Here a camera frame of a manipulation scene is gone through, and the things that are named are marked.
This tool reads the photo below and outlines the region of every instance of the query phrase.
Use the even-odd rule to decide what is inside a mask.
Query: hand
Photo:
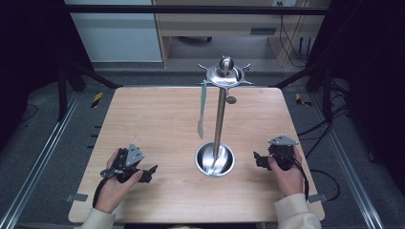
[[[301,163],[302,158],[295,146],[294,155],[297,161]],[[268,164],[277,177],[278,186],[284,197],[303,193],[303,175],[295,165],[293,165],[289,170],[284,171],[280,169],[277,161],[271,156],[268,158]]]
[[[107,162],[107,169],[111,167],[118,154],[116,150]],[[119,183],[116,177],[111,177],[104,184],[98,196],[96,209],[111,214],[125,198],[129,190],[140,180],[143,171],[138,170],[125,183]]]

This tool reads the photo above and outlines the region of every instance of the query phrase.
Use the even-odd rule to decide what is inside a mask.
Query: stainless steel bowl
[[[221,143],[218,157],[214,159],[214,142],[207,142],[197,149],[195,162],[197,168],[209,177],[223,177],[235,166],[235,155],[230,147]]]

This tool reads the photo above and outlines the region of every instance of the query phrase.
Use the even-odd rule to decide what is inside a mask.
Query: person's right hand
[[[301,163],[302,158],[295,146],[294,154],[297,161]],[[268,164],[277,177],[278,186],[285,198],[293,194],[303,193],[303,175],[295,165],[289,170],[284,171],[278,166],[277,161],[272,156],[268,158]]]

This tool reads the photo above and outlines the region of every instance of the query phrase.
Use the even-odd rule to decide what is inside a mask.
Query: gray floor
[[[228,43],[235,44],[235,46],[230,46],[231,49],[228,49],[225,45]],[[239,52],[236,51],[238,47],[242,47]],[[261,49],[267,50],[267,52],[259,53]],[[274,63],[274,59],[270,46],[264,39],[232,40],[226,37],[214,37],[212,43],[205,43],[203,40],[194,38],[175,39],[169,61],[171,66],[166,69],[149,68],[137,73],[103,69],[100,74],[125,85],[195,86],[204,78],[204,71],[196,67],[197,64],[214,65],[218,63],[223,54],[231,55],[230,53],[236,56],[235,60],[240,66],[245,64],[239,64],[244,60],[246,63],[252,63],[246,73],[246,79],[255,82],[259,87],[273,85],[299,70],[291,66],[279,69],[275,65],[269,64]],[[18,220],[21,228],[24,228],[21,223],[31,225],[45,223],[36,224],[40,228],[47,228],[46,226],[50,224],[52,226],[48,228],[71,225],[68,221],[68,214],[72,204],[65,198],[66,195],[73,194],[77,190],[92,152],[92,146],[96,144],[99,126],[102,125],[114,94],[114,90],[99,85],[88,77],[85,79],[88,86],[83,93],[72,95],[72,97],[78,95],[76,108],[56,144],[41,178],[33,189],[27,205],[21,212]],[[316,104],[316,101],[320,100],[319,94],[306,94],[303,88],[305,81],[306,78],[303,78],[283,89],[297,133],[309,129],[319,123],[322,118],[316,106],[307,107],[295,102],[297,93],[302,96],[304,101]],[[103,92],[103,96],[98,107],[94,109],[91,108],[91,104],[98,92]],[[334,109],[345,104],[341,97],[334,102]],[[27,121],[20,123],[12,134],[11,141],[0,153],[0,173],[2,173],[0,216],[4,216],[11,206],[25,177],[29,175],[42,147],[56,125],[58,116],[56,84],[53,83],[33,92],[29,104],[37,107],[37,113]],[[34,112],[34,106],[29,106],[25,117],[33,115]],[[345,149],[385,228],[405,228],[405,198],[396,189],[384,165],[369,162],[368,152],[352,120],[342,113],[333,120],[332,129]],[[320,136],[323,130],[321,128],[301,138]],[[338,162],[336,149],[332,146],[331,135],[332,133],[329,133],[321,141],[308,159],[311,169],[331,174],[341,187],[341,194],[337,200],[324,202],[326,218],[322,221],[322,225],[324,228],[369,228],[358,207],[359,204],[353,195],[348,178]],[[315,140],[302,139],[304,152],[308,152],[314,142]],[[335,194],[335,184],[329,178],[317,173],[312,175],[319,193],[327,194],[330,197]],[[275,227],[275,223],[267,224],[267,228]]]

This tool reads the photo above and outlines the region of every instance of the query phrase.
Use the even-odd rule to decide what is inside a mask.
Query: sleeve
[[[93,208],[83,225],[74,229],[110,229],[113,228],[115,219],[116,215],[103,213]]]
[[[304,194],[282,198],[274,205],[279,229],[322,228],[318,217],[309,210]]]

